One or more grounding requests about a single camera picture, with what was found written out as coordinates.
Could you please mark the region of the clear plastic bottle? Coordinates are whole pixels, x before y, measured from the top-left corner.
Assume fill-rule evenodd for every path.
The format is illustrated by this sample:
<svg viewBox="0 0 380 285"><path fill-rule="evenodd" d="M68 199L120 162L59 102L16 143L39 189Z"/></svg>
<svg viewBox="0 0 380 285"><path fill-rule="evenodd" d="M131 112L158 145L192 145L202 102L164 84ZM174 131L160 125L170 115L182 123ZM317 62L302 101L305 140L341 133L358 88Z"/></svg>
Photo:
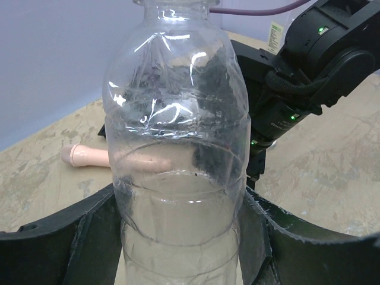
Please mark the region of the clear plastic bottle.
<svg viewBox="0 0 380 285"><path fill-rule="evenodd" d="M141 1L104 76L127 284L235 284L251 119L213 1Z"/></svg>

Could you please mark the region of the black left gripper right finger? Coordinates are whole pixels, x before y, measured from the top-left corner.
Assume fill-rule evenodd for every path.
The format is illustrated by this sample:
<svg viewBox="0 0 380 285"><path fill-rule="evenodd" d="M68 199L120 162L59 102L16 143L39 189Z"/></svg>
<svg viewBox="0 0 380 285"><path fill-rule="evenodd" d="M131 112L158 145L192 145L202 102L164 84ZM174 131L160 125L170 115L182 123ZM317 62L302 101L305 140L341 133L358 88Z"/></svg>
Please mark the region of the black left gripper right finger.
<svg viewBox="0 0 380 285"><path fill-rule="evenodd" d="M379 284L379 233L316 226L246 188L240 223L244 284Z"/></svg>

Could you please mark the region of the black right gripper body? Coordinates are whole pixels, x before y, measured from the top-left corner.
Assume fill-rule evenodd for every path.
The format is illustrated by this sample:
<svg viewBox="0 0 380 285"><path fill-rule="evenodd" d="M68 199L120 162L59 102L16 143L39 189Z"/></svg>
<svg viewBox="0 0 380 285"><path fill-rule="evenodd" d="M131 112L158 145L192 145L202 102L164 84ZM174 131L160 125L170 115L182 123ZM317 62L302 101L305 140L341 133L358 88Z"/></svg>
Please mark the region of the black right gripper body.
<svg viewBox="0 0 380 285"><path fill-rule="evenodd" d="M231 190L249 159L273 141L271 126L289 97L268 87L268 65L236 56L216 39L127 40L105 75L105 136L117 189ZM123 167L149 154L167 172Z"/></svg>

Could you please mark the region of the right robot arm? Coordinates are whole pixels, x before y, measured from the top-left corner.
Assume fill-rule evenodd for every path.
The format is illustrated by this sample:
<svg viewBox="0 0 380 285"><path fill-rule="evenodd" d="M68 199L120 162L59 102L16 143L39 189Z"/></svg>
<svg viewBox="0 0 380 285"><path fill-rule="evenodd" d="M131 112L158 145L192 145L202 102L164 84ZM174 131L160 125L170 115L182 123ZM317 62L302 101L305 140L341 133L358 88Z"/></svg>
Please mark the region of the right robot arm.
<svg viewBox="0 0 380 285"><path fill-rule="evenodd" d="M171 175L223 187L262 173L266 149L379 68L378 1L317 1L278 53L210 22L213 1L142 1L103 83L115 185Z"/></svg>

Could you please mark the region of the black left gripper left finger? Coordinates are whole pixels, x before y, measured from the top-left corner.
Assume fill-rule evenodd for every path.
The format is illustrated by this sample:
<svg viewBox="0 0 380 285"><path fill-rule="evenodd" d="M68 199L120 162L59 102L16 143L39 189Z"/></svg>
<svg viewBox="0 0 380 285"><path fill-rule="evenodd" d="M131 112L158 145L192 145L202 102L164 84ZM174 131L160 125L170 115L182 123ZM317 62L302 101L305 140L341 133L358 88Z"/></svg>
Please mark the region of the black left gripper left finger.
<svg viewBox="0 0 380 285"><path fill-rule="evenodd" d="M113 284L121 217L113 186L57 213L1 232L1 284Z"/></svg>

